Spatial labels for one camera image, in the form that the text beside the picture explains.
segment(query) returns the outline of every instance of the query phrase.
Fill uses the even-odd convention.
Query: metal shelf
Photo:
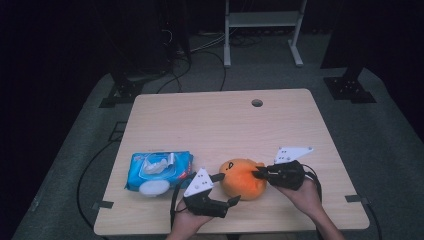
[[[229,27],[296,26],[298,11],[230,13]]]

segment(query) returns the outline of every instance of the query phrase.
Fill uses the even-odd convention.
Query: gray carpet
[[[333,100],[323,78],[341,76],[344,69],[320,69],[330,36],[300,36],[298,47],[304,61],[302,68],[294,65],[287,46],[288,37],[263,37],[260,43],[251,47],[233,47],[232,66],[226,74],[215,55],[195,53],[190,71],[180,77],[181,90],[219,91],[224,76],[223,91],[309,89],[358,194],[372,202],[383,239],[421,239],[424,235],[421,226],[424,222],[424,147],[388,95],[384,83],[364,70],[359,80],[377,103],[352,104],[347,100]],[[191,47],[195,48],[211,39],[191,37],[190,41]],[[206,51],[222,58],[222,46]],[[187,62],[176,60],[174,73],[182,74],[187,67]],[[167,75],[147,83],[142,94],[155,94],[173,77]],[[77,187],[86,166],[109,143],[115,124],[127,121],[129,117],[131,104],[99,108],[112,86],[110,75],[105,75],[93,89],[40,188],[38,206],[28,210],[14,239],[101,239],[78,212]],[[174,81],[161,93],[178,91]],[[91,223],[97,216],[92,206],[102,200],[118,148],[119,142],[111,143],[96,156],[81,181],[80,204]],[[375,221],[371,212],[366,211],[370,227],[363,231],[345,231],[347,239],[378,239]],[[298,239],[316,239],[314,232],[296,235]],[[164,236],[109,239],[164,239]]]

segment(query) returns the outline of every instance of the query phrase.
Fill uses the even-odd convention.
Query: white label
[[[288,163],[312,152],[312,147],[280,147],[275,156],[274,163]]]
[[[184,192],[184,197],[190,197],[213,188],[213,182],[205,168],[201,168]]]

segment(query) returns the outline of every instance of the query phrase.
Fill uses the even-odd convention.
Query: stuffed toy
[[[257,179],[252,171],[257,171],[256,166],[264,167],[250,159],[231,159],[219,168],[224,173],[224,180],[220,181],[224,192],[230,197],[241,195],[241,200],[253,200],[262,195],[267,186],[266,179]]]

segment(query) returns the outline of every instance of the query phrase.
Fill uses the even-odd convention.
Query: hand
[[[317,187],[311,179],[305,178],[303,185],[297,191],[277,186],[274,187],[290,199],[297,209],[306,214],[314,222],[324,239],[345,239],[322,207]]]
[[[318,196],[318,191],[314,181],[305,178],[302,186],[297,190],[274,186],[278,191],[284,194],[294,206],[308,217],[324,211]]]
[[[200,227],[212,220],[212,218],[194,215],[186,209],[184,201],[181,200],[177,205],[171,233],[166,240],[186,240],[196,234]]]

